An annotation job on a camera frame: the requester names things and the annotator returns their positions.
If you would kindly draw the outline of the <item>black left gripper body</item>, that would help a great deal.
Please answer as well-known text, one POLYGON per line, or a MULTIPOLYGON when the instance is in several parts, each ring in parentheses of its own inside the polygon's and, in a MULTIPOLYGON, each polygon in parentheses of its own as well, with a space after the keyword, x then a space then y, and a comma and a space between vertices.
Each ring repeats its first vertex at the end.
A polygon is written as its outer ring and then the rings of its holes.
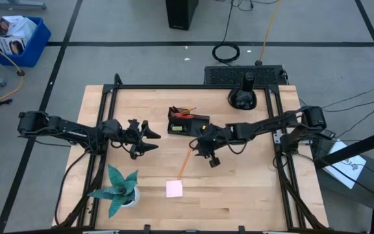
POLYGON ((123 135, 122 146, 133 160, 143 155, 142 134, 139 130, 139 124, 137 119, 129 120, 129 126, 123 135))

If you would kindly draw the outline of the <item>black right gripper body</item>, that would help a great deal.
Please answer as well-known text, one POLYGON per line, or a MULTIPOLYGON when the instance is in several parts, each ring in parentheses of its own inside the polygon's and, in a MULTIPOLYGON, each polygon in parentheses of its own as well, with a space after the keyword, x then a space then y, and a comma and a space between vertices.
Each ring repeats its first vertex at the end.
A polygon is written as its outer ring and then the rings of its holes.
POLYGON ((215 125, 204 125, 200 128, 200 131, 199 148, 205 148, 208 150, 210 167, 215 168, 220 165, 220 160, 216 157, 215 151, 227 145, 223 131, 220 127, 215 125))

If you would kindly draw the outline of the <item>pink sticky note pad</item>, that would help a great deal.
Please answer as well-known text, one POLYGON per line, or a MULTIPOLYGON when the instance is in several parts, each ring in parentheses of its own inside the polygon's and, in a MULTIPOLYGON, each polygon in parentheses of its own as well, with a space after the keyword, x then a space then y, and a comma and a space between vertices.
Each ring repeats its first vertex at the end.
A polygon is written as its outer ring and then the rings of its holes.
POLYGON ((183 197, 183 186, 181 180, 173 180, 166 182, 166 197, 180 198, 183 197))

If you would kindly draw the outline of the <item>black mesh desk organizer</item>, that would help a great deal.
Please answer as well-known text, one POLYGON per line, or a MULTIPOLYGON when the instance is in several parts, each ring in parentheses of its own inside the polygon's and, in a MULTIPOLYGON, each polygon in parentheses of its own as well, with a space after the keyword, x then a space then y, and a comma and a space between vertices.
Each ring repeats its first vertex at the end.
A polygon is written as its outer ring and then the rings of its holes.
MULTIPOLYGON (((193 114, 194 118, 192 119, 174 118, 172 117, 173 111, 171 108, 168 109, 168 134, 197 137, 201 134, 200 128, 210 123, 209 116, 199 114, 193 114), (183 126, 184 131, 172 131, 171 126, 183 126)), ((179 112, 187 110, 183 108, 177 109, 179 112)))

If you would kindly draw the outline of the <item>white plant pot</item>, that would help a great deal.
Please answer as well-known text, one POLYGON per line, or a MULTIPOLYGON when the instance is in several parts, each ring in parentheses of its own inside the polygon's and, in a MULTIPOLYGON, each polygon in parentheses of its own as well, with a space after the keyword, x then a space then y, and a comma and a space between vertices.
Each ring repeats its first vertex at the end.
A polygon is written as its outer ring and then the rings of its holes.
POLYGON ((140 200, 140 190, 137 186, 134 187, 133 191, 128 195, 127 201, 122 205, 122 207, 133 207, 140 200))

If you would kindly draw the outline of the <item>green artificial plant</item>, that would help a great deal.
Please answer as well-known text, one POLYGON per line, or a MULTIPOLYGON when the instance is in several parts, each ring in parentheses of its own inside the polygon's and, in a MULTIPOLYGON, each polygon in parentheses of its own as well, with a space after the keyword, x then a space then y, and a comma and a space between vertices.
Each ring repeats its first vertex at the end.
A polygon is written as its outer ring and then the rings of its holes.
POLYGON ((100 200, 110 200, 110 207, 108 209, 108 217, 112 218, 127 201, 128 195, 133 191, 138 184, 138 171, 123 177, 121 172, 112 165, 108 165, 108 177, 111 187, 94 190, 88 194, 89 197, 100 200))

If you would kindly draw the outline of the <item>black desk lamp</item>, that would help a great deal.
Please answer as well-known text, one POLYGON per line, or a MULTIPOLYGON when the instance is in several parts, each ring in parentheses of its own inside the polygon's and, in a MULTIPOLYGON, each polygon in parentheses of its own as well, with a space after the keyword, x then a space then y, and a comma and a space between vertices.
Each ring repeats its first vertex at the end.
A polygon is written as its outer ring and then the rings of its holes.
POLYGON ((228 102, 231 107, 240 110, 252 110, 256 107, 257 99, 253 90, 255 75, 247 72, 241 81, 239 88, 233 88, 228 95, 228 102))

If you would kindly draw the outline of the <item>black perforated computer case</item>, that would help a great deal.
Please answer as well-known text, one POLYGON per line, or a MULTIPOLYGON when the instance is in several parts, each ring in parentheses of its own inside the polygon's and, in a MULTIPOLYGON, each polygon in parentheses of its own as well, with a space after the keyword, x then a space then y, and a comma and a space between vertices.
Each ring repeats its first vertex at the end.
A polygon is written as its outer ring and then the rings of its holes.
POLYGON ((239 85, 246 73, 254 74, 255 86, 288 84, 288 75, 281 65, 206 66, 204 84, 239 85))

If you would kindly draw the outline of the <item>black power adapter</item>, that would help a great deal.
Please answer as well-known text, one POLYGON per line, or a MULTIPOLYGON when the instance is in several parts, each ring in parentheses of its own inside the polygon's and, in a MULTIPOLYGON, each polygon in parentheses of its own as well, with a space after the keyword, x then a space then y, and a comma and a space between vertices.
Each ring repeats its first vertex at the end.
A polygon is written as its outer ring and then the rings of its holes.
POLYGON ((320 133, 318 133, 318 136, 322 137, 322 138, 325 138, 327 140, 332 140, 334 137, 335 137, 336 133, 328 130, 328 129, 324 129, 322 130, 320 133))

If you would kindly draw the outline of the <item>black tower computer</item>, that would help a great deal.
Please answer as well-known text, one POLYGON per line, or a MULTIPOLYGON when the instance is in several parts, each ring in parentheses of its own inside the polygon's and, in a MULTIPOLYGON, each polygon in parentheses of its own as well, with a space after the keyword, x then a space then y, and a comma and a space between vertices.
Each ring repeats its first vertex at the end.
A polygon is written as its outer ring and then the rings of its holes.
POLYGON ((188 31, 198 3, 199 0, 166 0, 169 27, 188 31))

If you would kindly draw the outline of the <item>blue plastic bin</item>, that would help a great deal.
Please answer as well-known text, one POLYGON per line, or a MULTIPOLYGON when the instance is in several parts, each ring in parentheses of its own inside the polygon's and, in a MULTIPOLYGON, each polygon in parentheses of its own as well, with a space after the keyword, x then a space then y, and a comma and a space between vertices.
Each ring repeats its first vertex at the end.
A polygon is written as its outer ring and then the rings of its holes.
POLYGON ((30 39, 21 38, 25 46, 25 50, 22 54, 7 55, 0 50, 0 64, 4 66, 17 65, 19 67, 34 67, 51 37, 51 31, 47 28, 42 18, 32 16, 24 17, 35 22, 37 28, 30 39))

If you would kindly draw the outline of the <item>white paper sheet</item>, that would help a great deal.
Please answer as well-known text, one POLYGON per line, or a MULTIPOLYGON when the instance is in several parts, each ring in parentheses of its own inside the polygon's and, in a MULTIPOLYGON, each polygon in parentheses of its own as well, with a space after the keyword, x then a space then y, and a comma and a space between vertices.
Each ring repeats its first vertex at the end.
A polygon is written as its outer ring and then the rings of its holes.
POLYGON ((336 162, 332 166, 326 166, 323 170, 347 188, 352 189, 365 165, 366 160, 361 156, 356 155, 344 159, 343 161, 336 162))

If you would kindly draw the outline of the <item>white printed cardboard box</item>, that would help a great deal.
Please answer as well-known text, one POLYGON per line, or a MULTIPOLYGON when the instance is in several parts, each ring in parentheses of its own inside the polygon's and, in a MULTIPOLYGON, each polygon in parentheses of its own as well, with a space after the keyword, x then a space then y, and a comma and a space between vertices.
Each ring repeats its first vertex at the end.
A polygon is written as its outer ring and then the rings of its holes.
POLYGON ((20 55, 24 52, 23 40, 18 37, 0 37, 0 50, 7 55, 20 55))
POLYGON ((0 37, 20 37, 30 39, 37 24, 23 16, 2 16, 0 19, 0 37))

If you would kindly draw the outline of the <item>black aluminium table frame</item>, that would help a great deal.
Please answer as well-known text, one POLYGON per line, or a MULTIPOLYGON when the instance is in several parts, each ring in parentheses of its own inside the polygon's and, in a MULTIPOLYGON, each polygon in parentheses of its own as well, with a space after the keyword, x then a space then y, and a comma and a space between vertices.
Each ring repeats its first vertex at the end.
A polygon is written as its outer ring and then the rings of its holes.
POLYGON ((216 155, 221 164, 215 168, 191 153, 180 179, 183 197, 166 197, 166 182, 177 180, 190 141, 185 136, 168 134, 170 106, 196 107, 196 113, 208 115, 216 125, 256 122, 277 113, 274 105, 267 105, 262 90, 256 93, 257 108, 249 112, 231 108, 227 94, 226 89, 201 85, 120 88, 114 117, 123 127, 130 119, 148 120, 150 128, 161 138, 155 140, 157 149, 136 160, 122 149, 108 150, 107 163, 122 174, 138 171, 141 198, 135 206, 122 208, 112 218, 108 217, 109 201, 89 201, 84 208, 84 224, 120 230, 139 230, 150 225, 155 231, 286 229, 281 186, 272 165, 274 147, 270 134, 256 137, 245 149, 219 149, 216 155))

